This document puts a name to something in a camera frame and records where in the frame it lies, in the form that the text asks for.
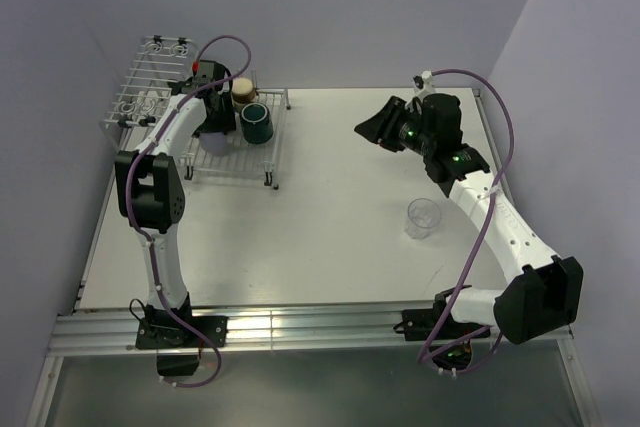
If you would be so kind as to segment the dark green patterned mug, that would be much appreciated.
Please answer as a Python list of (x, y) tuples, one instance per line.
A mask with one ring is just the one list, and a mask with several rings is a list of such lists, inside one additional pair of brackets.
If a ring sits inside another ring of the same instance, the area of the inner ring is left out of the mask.
[(244, 106), (240, 122), (243, 137), (249, 144), (261, 145), (273, 137), (271, 113), (265, 104), (254, 102)]

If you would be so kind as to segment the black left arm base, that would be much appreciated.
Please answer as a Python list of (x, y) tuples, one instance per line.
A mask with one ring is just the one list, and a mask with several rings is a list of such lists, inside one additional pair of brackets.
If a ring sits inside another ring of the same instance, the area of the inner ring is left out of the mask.
[(128, 310), (138, 321), (135, 348), (157, 351), (156, 370), (163, 381), (183, 384), (182, 379), (194, 375), (200, 367), (204, 348), (214, 346), (214, 353), (221, 358), (219, 348), (226, 344), (228, 318), (194, 316), (190, 295), (179, 308), (171, 310), (172, 315), (137, 298), (130, 301)]

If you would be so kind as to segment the purple plastic cup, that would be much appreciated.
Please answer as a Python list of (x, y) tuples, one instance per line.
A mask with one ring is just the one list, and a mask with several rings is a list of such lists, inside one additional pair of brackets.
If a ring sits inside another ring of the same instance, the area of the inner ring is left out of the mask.
[(233, 151), (230, 139), (223, 132), (200, 133), (198, 141), (200, 148), (214, 157), (224, 157)]

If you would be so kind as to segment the clear glass cup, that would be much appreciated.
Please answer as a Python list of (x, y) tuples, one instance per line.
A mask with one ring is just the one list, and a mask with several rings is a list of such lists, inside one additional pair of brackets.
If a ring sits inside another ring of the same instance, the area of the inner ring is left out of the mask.
[(407, 207), (405, 233), (415, 240), (428, 237), (440, 224), (442, 212), (439, 205), (427, 198), (413, 200)]

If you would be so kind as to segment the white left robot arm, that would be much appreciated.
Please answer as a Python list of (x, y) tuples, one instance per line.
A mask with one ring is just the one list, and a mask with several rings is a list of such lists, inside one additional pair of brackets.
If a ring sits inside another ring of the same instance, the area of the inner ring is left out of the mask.
[(172, 346), (187, 344), (195, 333), (178, 248), (186, 197), (177, 161), (218, 112), (228, 116), (230, 103), (221, 95), (233, 86), (228, 68), (195, 61), (187, 80), (170, 84), (166, 109), (150, 133), (115, 158), (118, 208), (139, 240), (146, 268), (149, 291), (143, 322), (147, 330), (159, 328)]

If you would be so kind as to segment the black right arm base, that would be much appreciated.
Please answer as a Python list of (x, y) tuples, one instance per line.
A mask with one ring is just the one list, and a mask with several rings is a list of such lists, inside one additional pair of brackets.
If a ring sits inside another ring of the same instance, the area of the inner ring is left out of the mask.
[[(434, 329), (446, 306), (446, 301), (452, 293), (453, 288), (438, 293), (430, 308), (403, 310), (401, 312), (402, 320), (393, 327), (394, 332), (403, 335), (404, 340), (407, 342), (425, 341)], [(449, 315), (435, 339), (450, 342), (481, 328), (482, 326), (477, 323), (457, 322)], [(472, 358), (471, 340), (466, 340), (436, 355), (432, 361), (436, 367), (452, 371), (453, 369), (462, 370), (468, 368)]]

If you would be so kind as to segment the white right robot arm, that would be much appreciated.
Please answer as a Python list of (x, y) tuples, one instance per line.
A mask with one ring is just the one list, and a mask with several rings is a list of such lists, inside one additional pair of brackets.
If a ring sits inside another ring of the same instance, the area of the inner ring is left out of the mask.
[(459, 99), (435, 93), (411, 102), (392, 96), (354, 128), (385, 150), (418, 154), (427, 176), (469, 218), (498, 260), (505, 288), (463, 284), (441, 292), (434, 302), (435, 330), (452, 337), (468, 324), (487, 326), (522, 344), (574, 323), (582, 266), (573, 257), (560, 257), (534, 233), (486, 160), (464, 143), (461, 121)]

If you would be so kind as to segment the cream steel cup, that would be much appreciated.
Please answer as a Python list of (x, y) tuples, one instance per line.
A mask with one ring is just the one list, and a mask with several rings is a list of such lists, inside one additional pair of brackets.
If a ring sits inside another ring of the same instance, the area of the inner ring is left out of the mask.
[(250, 78), (238, 77), (233, 81), (231, 99), (236, 112), (240, 113), (246, 105), (255, 102), (257, 98), (256, 87)]

